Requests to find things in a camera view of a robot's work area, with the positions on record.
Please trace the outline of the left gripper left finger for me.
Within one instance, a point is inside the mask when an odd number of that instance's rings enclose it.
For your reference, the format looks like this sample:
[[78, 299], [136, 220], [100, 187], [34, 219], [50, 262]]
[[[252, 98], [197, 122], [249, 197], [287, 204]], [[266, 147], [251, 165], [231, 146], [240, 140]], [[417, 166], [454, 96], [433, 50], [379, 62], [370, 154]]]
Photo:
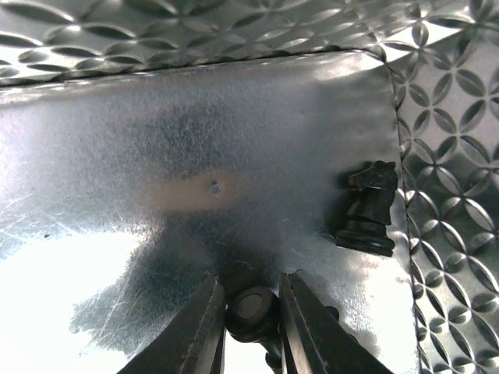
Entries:
[[225, 364], [225, 293], [208, 277], [167, 327], [121, 373], [222, 373]]

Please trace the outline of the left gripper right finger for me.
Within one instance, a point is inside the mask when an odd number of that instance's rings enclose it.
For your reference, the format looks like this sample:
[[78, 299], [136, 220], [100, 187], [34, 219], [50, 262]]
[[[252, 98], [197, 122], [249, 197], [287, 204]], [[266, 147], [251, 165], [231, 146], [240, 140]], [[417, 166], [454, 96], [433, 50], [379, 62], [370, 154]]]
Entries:
[[297, 273], [281, 275], [279, 303], [283, 373], [390, 372], [340, 326]]

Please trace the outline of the black chess piece gripped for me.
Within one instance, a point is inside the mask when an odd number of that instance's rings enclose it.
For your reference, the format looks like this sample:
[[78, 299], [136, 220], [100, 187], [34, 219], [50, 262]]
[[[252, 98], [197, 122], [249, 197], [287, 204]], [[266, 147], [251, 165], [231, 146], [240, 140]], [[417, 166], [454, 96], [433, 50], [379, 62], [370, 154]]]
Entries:
[[273, 373], [282, 373], [279, 299], [268, 288], [257, 286], [242, 291], [229, 303], [225, 327], [239, 343], [260, 344]]

